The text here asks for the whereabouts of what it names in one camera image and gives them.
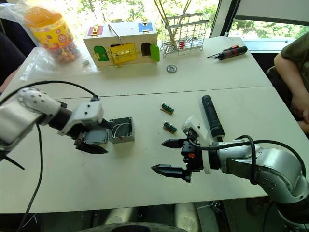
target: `wire rack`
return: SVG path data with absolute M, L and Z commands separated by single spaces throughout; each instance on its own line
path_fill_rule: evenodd
M 192 49 L 203 50 L 208 18 L 204 13 L 180 14 L 162 20 L 163 57 L 169 53 L 190 53 Z

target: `orange lid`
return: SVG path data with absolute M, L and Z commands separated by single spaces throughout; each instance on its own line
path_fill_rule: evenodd
M 34 6 L 27 11 L 25 21 L 28 27 L 40 28 L 53 24 L 61 18 L 62 15 L 60 13 Z

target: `white table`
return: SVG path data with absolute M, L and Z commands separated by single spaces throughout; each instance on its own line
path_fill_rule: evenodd
M 161 143 L 184 138 L 180 130 L 195 115 L 206 123 L 201 97 L 209 94 L 225 130 L 225 141 L 248 134 L 293 147 L 309 167 L 309 142 L 273 87 L 209 90 L 142 96 L 102 98 L 106 119 L 132 116 L 136 140 L 113 145 L 108 154 L 75 150 L 73 140 L 42 127 L 44 172 L 31 212 L 107 209 L 168 203 L 211 201 L 264 196 L 249 180 L 215 170 L 210 175 L 193 173 L 192 182 L 163 177 L 151 170 L 156 164 L 184 167 L 180 149 Z M 90 98 L 63 99 L 69 109 Z M 166 102 L 175 112 L 160 111 Z M 162 129 L 164 121 L 178 128 L 173 135 Z M 34 129 L 10 154 L 22 171 L 0 163 L 0 213 L 23 213 L 39 177 L 38 134 Z
M 48 78 L 80 84 L 99 96 L 271 86 L 271 82 L 257 65 L 250 52 L 221 61 L 206 58 L 233 45 L 244 46 L 244 43 L 239 37 L 207 38 L 204 42 L 203 51 L 195 49 L 190 54 L 181 56 L 170 54 L 165 58 L 161 57 L 158 63 L 122 65 L 120 69 L 114 66 L 100 67 L 99 73 L 79 76 L 72 76 L 66 70 L 62 72 L 62 75 L 52 78 L 49 76 Z M 34 49 L 31 52 L 3 95 L 29 83 L 29 81 L 20 81 L 19 78 L 32 59 L 43 59 L 43 57 L 36 57 L 38 51 L 38 49 Z M 166 71 L 170 64 L 177 66 L 176 73 Z M 70 65 L 72 65 L 73 73 L 76 73 L 74 70 L 81 66 L 80 61 Z M 40 75 L 30 78 L 33 82 L 34 78 L 43 80 L 47 77 Z M 88 97 L 87 93 L 68 85 L 52 84 L 39 88 L 57 98 Z

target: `green capacitor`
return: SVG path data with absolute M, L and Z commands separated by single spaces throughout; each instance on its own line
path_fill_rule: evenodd
M 163 104 L 161 105 L 161 107 L 162 107 L 162 109 L 163 109 L 166 113 L 168 113 L 168 114 L 170 114 L 170 115 L 174 112 L 174 109 L 173 109 L 172 107 L 166 105 L 165 103 L 163 103 Z
M 171 133 L 175 133 L 175 132 L 177 131 L 177 128 L 174 127 L 172 124 L 170 124 L 170 123 L 168 123 L 168 122 L 164 122 L 163 127 L 164 127 L 165 129 L 167 129 L 167 130 L 168 130 L 169 132 L 171 132 Z

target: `window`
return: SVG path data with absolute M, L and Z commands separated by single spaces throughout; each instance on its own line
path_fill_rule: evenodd
M 55 0 L 64 12 L 66 21 L 74 28 L 78 39 L 83 38 L 85 27 L 107 21 L 152 21 L 161 39 L 161 16 L 152 0 Z M 187 0 L 161 0 L 167 16 L 181 14 Z M 187 13 L 204 12 L 209 17 L 206 37 L 209 37 L 219 0 L 195 0 Z
M 294 40 L 309 32 L 309 26 L 249 20 L 234 20 L 229 36 L 243 39 L 271 38 Z

